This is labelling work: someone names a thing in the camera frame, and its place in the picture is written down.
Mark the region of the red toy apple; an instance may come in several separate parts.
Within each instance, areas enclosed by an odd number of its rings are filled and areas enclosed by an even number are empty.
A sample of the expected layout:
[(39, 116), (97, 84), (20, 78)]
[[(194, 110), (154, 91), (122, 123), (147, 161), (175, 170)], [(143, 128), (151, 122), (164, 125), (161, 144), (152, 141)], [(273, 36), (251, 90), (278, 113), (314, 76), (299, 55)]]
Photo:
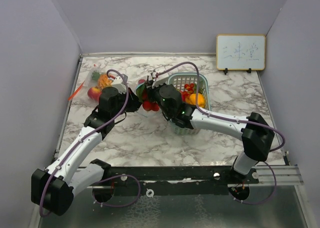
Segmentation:
[(94, 101), (99, 101), (99, 97), (102, 93), (102, 90), (99, 87), (91, 87), (88, 91), (87, 91), (87, 95), (90, 99), (94, 100)]

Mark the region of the red toy cherries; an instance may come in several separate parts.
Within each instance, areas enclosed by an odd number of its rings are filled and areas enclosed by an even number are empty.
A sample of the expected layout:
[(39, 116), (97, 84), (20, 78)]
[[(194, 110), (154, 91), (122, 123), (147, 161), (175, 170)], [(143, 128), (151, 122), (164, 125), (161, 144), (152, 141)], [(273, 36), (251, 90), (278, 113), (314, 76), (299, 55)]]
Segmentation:
[(186, 83), (184, 85), (184, 93), (193, 94), (196, 92), (197, 85), (195, 83)]

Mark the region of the orange toy pineapple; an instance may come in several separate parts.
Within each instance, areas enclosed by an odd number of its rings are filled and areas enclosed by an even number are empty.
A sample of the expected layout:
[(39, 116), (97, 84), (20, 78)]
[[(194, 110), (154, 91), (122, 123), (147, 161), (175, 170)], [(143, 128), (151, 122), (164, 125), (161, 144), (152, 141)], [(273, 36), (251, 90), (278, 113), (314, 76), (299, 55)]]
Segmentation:
[(113, 80), (109, 78), (105, 73), (93, 72), (92, 80), (97, 82), (99, 89), (112, 86)]

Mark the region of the red toy strawberries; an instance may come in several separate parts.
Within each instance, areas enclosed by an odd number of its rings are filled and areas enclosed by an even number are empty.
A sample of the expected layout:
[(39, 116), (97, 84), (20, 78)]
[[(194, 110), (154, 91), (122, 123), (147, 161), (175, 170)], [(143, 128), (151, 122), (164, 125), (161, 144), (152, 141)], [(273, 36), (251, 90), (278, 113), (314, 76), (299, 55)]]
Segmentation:
[(145, 85), (140, 85), (137, 87), (135, 90), (135, 93), (139, 99), (139, 101), (142, 103), (142, 108), (146, 112), (158, 112), (160, 110), (160, 107), (156, 102), (150, 101), (148, 94), (147, 94), (147, 89)]

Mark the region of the clear zip top bag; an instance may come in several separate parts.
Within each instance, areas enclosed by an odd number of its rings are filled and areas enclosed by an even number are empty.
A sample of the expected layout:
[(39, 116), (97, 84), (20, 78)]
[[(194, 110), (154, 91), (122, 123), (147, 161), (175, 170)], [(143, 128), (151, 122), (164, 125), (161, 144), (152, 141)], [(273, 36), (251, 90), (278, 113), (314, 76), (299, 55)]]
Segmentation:
[[(88, 75), (86, 76), (84, 82), (81, 83), (81, 85), (73, 92), (73, 94), (68, 98), (68, 101), (73, 100), (76, 97), (84, 97), (84, 95), (87, 95), (87, 91), (91, 88), (91, 87), (97, 87), (97, 82), (92, 80), (92, 74), (93, 72), (99, 72), (99, 73), (105, 73), (103, 72), (102, 68), (100, 68), (97, 65), (93, 65), (93, 68), (89, 71)], [(109, 78), (111, 78), (112, 80), (115, 79), (115, 76), (111, 75), (107, 75)]]

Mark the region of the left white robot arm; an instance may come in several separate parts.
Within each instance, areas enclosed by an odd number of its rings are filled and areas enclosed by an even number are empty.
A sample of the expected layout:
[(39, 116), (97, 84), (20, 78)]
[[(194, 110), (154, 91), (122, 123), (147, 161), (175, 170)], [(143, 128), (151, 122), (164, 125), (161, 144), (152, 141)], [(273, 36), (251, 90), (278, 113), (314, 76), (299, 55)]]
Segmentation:
[(135, 112), (141, 103), (128, 87), (107, 87), (102, 90), (98, 106), (86, 118), (80, 133), (67, 150), (51, 165), (36, 169), (31, 176), (31, 201), (39, 206), (39, 215), (63, 215), (75, 196), (92, 184), (106, 185), (121, 178), (111, 176), (111, 165), (99, 159), (83, 170), (77, 169), (93, 148), (114, 128), (116, 118)]

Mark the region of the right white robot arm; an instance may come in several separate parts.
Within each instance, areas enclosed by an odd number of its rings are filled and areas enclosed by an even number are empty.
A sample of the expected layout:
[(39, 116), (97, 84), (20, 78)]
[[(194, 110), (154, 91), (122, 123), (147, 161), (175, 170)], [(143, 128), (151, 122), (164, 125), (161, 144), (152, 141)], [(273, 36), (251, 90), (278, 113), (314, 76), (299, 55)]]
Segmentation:
[(267, 160), (275, 133), (260, 114), (253, 112), (248, 117), (237, 117), (214, 113), (183, 102), (181, 93), (173, 85), (148, 85), (146, 88), (148, 97), (176, 126), (211, 130), (242, 141), (243, 152), (237, 156), (229, 172), (234, 183), (242, 183), (253, 166)]

